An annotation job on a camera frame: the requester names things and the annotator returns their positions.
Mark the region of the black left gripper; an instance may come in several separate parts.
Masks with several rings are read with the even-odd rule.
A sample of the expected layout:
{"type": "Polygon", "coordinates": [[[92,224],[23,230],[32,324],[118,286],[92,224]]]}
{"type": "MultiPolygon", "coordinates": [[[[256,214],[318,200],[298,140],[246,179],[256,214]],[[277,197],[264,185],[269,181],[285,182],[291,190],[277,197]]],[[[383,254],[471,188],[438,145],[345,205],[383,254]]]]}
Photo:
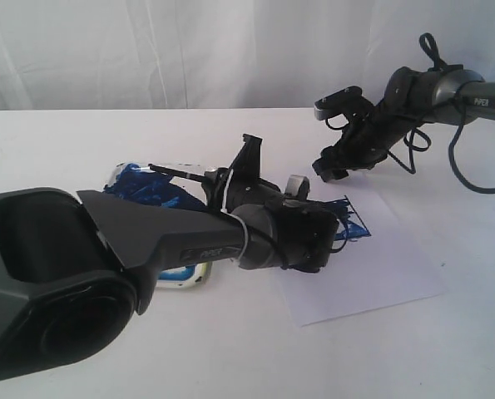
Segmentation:
{"type": "Polygon", "coordinates": [[[243,146],[228,169],[205,171],[208,213],[215,223],[225,223],[220,233],[222,241],[206,245],[205,258],[235,259],[241,250],[240,224],[220,212],[225,179],[231,176],[227,210],[243,219],[249,232],[239,266],[246,270],[291,268],[303,273],[319,272],[333,250],[338,216],[319,201],[287,197],[278,185],[262,179],[262,139],[249,134],[242,138],[243,146]]]}

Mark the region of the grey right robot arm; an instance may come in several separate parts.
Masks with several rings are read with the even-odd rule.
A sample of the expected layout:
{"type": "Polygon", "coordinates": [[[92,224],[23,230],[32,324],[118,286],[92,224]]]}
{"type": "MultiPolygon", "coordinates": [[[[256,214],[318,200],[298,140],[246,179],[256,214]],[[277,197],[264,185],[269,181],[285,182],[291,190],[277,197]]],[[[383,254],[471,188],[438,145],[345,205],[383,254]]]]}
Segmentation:
{"type": "Polygon", "coordinates": [[[349,86],[314,104],[317,120],[344,116],[346,124],[334,145],[313,163],[325,182],[340,180],[351,170],[371,170],[392,156],[392,147],[408,142],[424,124],[465,126],[478,118],[495,121],[495,82],[475,71],[454,66],[438,71],[399,68],[389,79],[378,104],[360,87],[349,86]]]}

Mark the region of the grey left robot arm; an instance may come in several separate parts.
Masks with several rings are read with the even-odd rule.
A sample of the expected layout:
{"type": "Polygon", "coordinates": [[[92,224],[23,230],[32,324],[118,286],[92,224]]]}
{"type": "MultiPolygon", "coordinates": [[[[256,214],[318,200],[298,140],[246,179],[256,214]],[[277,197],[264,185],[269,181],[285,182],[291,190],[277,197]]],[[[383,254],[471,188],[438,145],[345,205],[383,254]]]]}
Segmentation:
{"type": "Polygon", "coordinates": [[[248,270],[319,272],[339,216],[309,199],[304,176],[285,190],[263,180],[260,138],[243,141],[226,168],[149,165],[149,175],[198,182],[203,209],[96,190],[0,193],[0,381],[101,351],[148,309],[167,269],[234,259],[248,270]]]}

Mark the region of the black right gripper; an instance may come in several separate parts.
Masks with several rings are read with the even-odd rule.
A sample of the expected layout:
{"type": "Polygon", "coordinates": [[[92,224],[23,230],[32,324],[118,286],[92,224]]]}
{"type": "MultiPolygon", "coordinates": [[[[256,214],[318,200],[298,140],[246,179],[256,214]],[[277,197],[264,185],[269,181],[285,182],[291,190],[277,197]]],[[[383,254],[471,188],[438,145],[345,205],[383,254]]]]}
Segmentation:
{"type": "Polygon", "coordinates": [[[382,101],[374,106],[363,98],[359,104],[356,112],[345,116],[349,123],[339,140],[312,164],[325,183],[348,177],[348,170],[372,170],[413,128],[413,118],[388,113],[382,101]]]}

